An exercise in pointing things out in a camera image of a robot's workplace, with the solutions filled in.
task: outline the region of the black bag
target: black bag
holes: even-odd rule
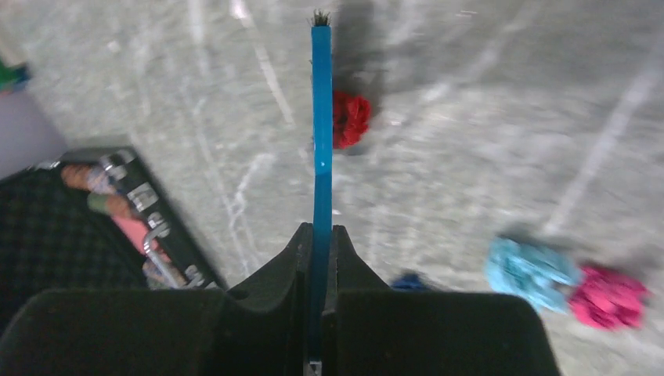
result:
[[[80,149],[33,164],[39,160],[28,161],[35,155],[60,154],[61,137],[23,92],[0,98],[0,119],[0,173],[12,173],[0,175],[0,334],[46,289],[148,288],[146,257],[110,216],[88,208],[88,192],[63,182],[62,169],[70,164],[106,163],[137,218],[148,229],[161,225],[154,241],[185,281],[179,288],[223,286],[135,150]],[[36,136],[25,132],[30,128]],[[17,172],[21,163],[33,165]]]

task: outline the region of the gray floor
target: gray floor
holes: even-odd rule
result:
[[[485,291],[496,233],[639,273],[640,331],[546,315],[567,375],[664,373],[664,3],[9,0],[33,92],[75,143],[128,135],[235,284],[311,219],[314,8],[376,109],[334,160],[336,223],[384,278]]]

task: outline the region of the pink cloth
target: pink cloth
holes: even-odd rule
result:
[[[120,230],[122,230],[124,235],[132,242],[132,244],[134,244],[136,251],[139,251],[141,255],[145,255],[145,251],[143,250],[143,238],[147,235],[147,227],[136,219],[127,219],[118,216],[113,216],[111,218],[113,218],[115,224],[120,227]],[[157,244],[155,240],[152,242],[152,249],[157,250],[164,261],[171,261],[168,256],[161,251],[159,244]]]
[[[569,300],[580,322],[609,331],[639,327],[648,289],[638,280],[616,271],[585,266],[586,279]]]

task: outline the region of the blue stick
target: blue stick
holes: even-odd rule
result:
[[[332,234],[332,41],[329,26],[312,27],[314,182],[309,359],[322,351],[320,318],[327,293]]]

